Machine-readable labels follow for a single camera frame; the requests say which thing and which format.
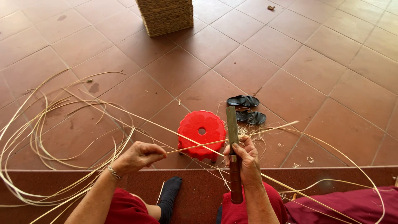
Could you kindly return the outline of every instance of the hand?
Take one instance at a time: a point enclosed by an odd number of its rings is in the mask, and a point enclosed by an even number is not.
[[[123,177],[167,158],[167,155],[163,155],[164,153],[166,151],[158,145],[136,141],[112,163],[112,167],[119,176]]]
[[[246,188],[263,188],[264,185],[261,180],[260,165],[258,164],[258,151],[254,146],[250,137],[242,137],[239,143],[233,144],[235,153],[242,159],[240,167],[240,179],[243,186]],[[227,145],[224,150],[225,164],[229,166],[229,152],[230,146]]]

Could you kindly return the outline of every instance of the woven basket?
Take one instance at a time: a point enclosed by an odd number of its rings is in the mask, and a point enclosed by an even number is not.
[[[150,37],[193,27],[192,0],[136,0]]]

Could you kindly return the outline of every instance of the bracelet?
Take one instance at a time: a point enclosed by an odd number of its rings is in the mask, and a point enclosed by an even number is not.
[[[120,179],[123,178],[123,177],[119,176],[119,175],[115,172],[115,170],[113,169],[112,166],[107,166],[107,167],[108,167],[108,170],[112,173],[112,175],[113,175],[116,179],[120,180]]]

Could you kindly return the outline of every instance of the stool hole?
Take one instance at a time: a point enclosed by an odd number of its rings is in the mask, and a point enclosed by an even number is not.
[[[198,130],[198,133],[201,134],[201,135],[204,135],[206,133],[206,130],[204,128],[200,128]]]

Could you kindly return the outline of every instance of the red tile floor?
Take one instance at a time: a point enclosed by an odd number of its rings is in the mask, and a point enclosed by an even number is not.
[[[358,165],[398,165],[398,0],[194,0],[193,6],[193,28],[149,38],[134,0],[0,0],[0,127],[26,100],[26,90],[63,69],[73,67],[42,89],[56,90],[49,99],[78,79],[123,71],[95,76],[71,91],[88,99],[78,90],[85,89],[174,131],[188,112],[218,111],[225,120],[224,100],[255,95],[261,102],[255,110],[266,114],[268,126],[299,120],[295,129]],[[92,107],[69,114],[79,106],[48,113],[42,142],[64,159],[112,131],[69,160],[91,167],[112,153],[111,135],[118,143],[123,134],[108,116],[96,125],[102,113]],[[24,110],[0,146],[43,108],[39,98]],[[177,147],[174,134],[144,120],[134,118],[134,124]],[[25,132],[32,129],[37,132],[33,124]],[[266,148],[262,167],[352,166],[302,134],[279,130],[264,138],[258,145]],[[150,141],[139,133],[132,140]],[[7,167],[73,169],[47,163],[26,138]],[[150,167],[175,168],[200,167],[177,153]]]

